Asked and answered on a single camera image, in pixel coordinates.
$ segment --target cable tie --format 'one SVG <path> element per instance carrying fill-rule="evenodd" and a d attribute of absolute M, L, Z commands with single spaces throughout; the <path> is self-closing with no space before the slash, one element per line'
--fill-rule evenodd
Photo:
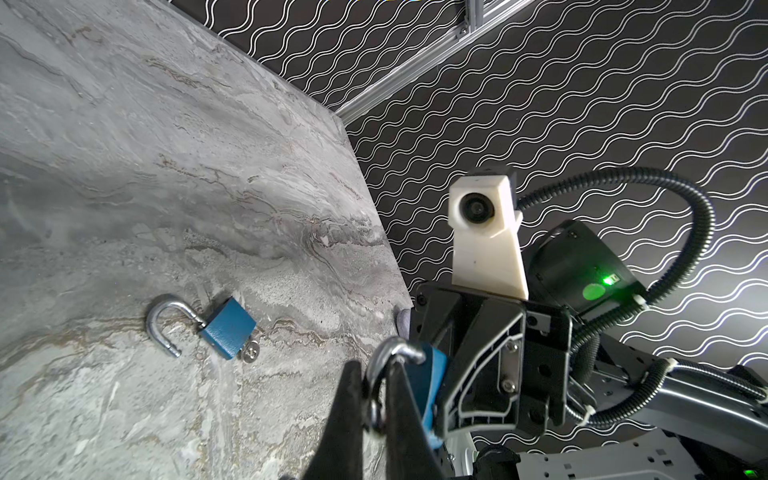
<path fill-rule="evenodd" d="M 667 359 L 667 368 L 664 369 L 664 373 L 669 373 L 677 368 L 677 364 L 680 363 L 675 359 Z"/>
<path fill-rule="evenodd" d="M 593 416 L 598 411 L 594 409 L 592 405 L 587 405 L 587 413 L 584 414 L 584 420 L 581 420 L 578 423 L 578 426 L 583 427 L 586 426 L 589 423 L 589 418 Z"/>
<path fill-rule="evenodd" d="M 642 297 L 642 295 L 637 295 L 636 293 L 632 296 L 632 299 L 634 302 L 639 305 L 643 311 L 650 310 L 650 307 L 648 306 L 648 302 L 645 301 L 645 298 Z"/>

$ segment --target blue padlock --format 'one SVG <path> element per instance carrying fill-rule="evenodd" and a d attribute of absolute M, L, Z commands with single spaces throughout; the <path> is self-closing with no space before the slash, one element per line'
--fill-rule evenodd
<path fill-rule="evenodd" d="M 181 355 L 179 350 L 167 339 L 157 326 L 157 318 L 166 308 L 181 310 L 200 328 L 200 336 L 210 343 L 227 360 L 231 360 L 248 342 L 250 334 L 256 328 L 256 321 L 234 299 L 229 298 L 219 306 L 206 321 L 201 319 L 192 307 L 183 300 L 169 296 L 155 304 L 147 314 L 147 332 L 163 349 L 174 357 Z"/>
<path fill-rule="evenodd" d="M 422 418 L 422 428 L 426 435 L 429 448 L 436 450 L 442 446 L 442 439 L 435 435 L 432 428 L 434 421 L 432 406 L 435 405 L 437 391 L 442 384 L 445 369 L 448 368 L 448 357 L 443 352 L 427 342 L 419 344 L 426 355 L 426 360 L 418 365 L 406 363 L 406 375 L 411 386 L 416 409 Z"/>

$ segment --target patterned wall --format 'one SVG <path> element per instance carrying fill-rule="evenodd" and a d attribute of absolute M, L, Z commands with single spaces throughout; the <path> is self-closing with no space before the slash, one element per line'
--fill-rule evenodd
<path fill-rule="evenodd" d="M 518 192 L 614 165 L 660 167 L 710 192 L 712 247 L 659 306 L 611 334 L 661 356 L 768 378 L 768 2 L 543 0 L 403 88 L 349 136 L 406 285 L 450 281 L 448 187 L 479 164 L 518 168 Z M 652 187 L 592 189 L 526 211 L 529 245 L 585 222 L 647 286 L 677 255 L 688 210 Z M 651 429 L 627 421 L 541 439 L 560 452 Z"/>
<path fill-rule="evenodd" d="M 463 0 L 171 0 L 331 110 L 456 26 Z"/>

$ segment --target green led light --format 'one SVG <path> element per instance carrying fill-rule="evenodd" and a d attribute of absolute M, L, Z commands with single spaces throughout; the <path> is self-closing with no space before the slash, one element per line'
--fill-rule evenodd
<path fill-rule="evenodd" d="M 599 283 L 590 283 L 584 287 L 584 290 L 581 291 L 581 295 L 584 297 L 584 300 L 589 300 L 591 302 L 592 300 L 597 300 L 605 295 L 605 287 Z"/>
<path fill-rule="evenodd" d="M 605 283 L 608 286 L 611 286 L 618 283 L 619 280 L 621 280 L 619 276 L 616 273 L 612 273 L 611 275 L 608 275 L 603 279 L 603 283 Z"/>

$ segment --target camera lens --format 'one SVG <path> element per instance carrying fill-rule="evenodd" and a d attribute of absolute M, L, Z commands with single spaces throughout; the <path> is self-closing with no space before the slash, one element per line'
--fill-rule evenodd
<path fill-rule="evenodd" d="M 483 223 L 493 217 L 493 203 L 483 194 L 469 194 L 462 198 L 462 215 L 472 223 Z"/>

